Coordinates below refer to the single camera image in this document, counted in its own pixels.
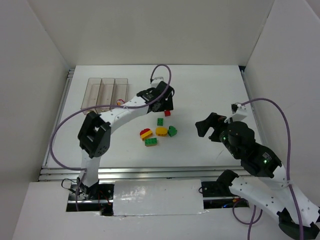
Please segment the red rectangular lego brick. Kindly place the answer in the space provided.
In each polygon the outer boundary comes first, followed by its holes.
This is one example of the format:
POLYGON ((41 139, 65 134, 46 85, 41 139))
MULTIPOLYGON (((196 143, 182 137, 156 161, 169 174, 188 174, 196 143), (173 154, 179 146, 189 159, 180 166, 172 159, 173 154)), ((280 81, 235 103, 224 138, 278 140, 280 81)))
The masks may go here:
POLYGON ((171 116, 171 111, 170 111, 170 110, 165 110, 165 111, 164 111, 164 115, 165 115, 166 117, 171 116))

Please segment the yellow rounded lego brick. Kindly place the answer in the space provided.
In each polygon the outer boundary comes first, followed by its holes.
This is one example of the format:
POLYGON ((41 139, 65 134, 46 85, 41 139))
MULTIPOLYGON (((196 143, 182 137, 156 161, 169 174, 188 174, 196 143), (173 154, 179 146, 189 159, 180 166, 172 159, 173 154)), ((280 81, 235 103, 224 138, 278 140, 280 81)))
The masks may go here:
POLYGON ((155 129, 155 134, 159 137, 165 137, 168 135, 168 130, 163 126, 159 126, 155 129))

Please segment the green lego with number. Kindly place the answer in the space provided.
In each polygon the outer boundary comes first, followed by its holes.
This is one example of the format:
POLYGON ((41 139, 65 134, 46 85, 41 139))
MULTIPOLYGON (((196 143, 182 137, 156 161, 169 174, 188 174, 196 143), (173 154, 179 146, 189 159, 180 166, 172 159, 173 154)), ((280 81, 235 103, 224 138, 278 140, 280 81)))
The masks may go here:
POLYGON ((170 137, 173 137, 173 136, 175 136, 176 134, 177 134, 177 129, 174 127, 174 126, 172 126, 172 125, 170 125, 169 127, 168 127, 168 130, 167 130, 167 134, 170 136, 170 137))

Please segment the red rounded lego piece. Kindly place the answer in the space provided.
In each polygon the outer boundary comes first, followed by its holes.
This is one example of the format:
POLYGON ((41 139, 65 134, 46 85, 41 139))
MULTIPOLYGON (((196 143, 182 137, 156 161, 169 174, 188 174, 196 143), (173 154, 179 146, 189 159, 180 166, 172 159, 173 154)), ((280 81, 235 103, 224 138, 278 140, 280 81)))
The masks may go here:
POLYGON ((145 133, 147 133, 147 132, 149 132, 149 131, 150 131, 149 128, 145 128, 145 129, 143 129, 143 130, 139 133, 139 135, 141 136, 141 135, 143 135, 143 134, 145 134, 145 133))

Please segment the green lego plate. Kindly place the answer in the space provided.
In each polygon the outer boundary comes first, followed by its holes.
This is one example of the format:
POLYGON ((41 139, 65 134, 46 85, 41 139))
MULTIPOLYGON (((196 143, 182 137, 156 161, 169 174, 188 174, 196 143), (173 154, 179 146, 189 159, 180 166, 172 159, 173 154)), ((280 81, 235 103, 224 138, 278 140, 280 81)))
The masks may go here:
POLYGON ((144 145, 145 143, 158 143, 158 140, 156 137, 153 137, 153 138, 147 138, 145 141, 144 141, 144 145))

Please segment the red white flower lego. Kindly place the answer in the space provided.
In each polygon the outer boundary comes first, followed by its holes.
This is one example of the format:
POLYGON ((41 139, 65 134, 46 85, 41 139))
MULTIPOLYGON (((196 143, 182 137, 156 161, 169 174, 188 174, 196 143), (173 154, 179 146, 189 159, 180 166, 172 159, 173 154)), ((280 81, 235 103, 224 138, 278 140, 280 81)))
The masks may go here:
POLYGON ((121 106, 121 105, 123 105, 125 103, 125 101, 123 100, 123 99, 118 99, 117 101, 116 101, 116 104, 118 105, 118 106, 121 106))

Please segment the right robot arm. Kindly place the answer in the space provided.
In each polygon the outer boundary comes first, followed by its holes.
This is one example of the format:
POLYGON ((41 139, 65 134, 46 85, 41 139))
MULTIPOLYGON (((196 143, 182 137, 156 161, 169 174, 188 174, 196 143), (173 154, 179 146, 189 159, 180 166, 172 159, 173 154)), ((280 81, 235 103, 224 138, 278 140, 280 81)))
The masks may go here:
POLYGON ((198 136, 204 137, 209 128, 213 128, 209 139, 222 143, 240 165, 272 193, 256 188, 229 169, 216 180, 219 189, 248 200, 272 216, 290 238, 316 239, 320 233, 316 225, 320 221, 320 208, 288 179, 281 160, 270 148, 256 142, 255 132, 246 123, 225 120, 225 116, 212 112, 205 120, 196 122, 198 136))

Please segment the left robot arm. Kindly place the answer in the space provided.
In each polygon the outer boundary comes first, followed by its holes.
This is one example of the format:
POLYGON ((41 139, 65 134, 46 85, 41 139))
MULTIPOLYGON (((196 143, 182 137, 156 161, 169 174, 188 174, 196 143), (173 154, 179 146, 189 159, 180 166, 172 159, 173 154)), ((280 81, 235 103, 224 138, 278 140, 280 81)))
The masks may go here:
POLYGON ((81 193, 88 198, 97 194, 100 161, 110 147, 112 133, 131 120, 150 112, 173 110, 174 94, 173 87, 160 81, 156 87, 138 92, 120 107, 103 113, 91 111, 86 115, 77 136, 82 150, 82 170, 77 177, 81 193))

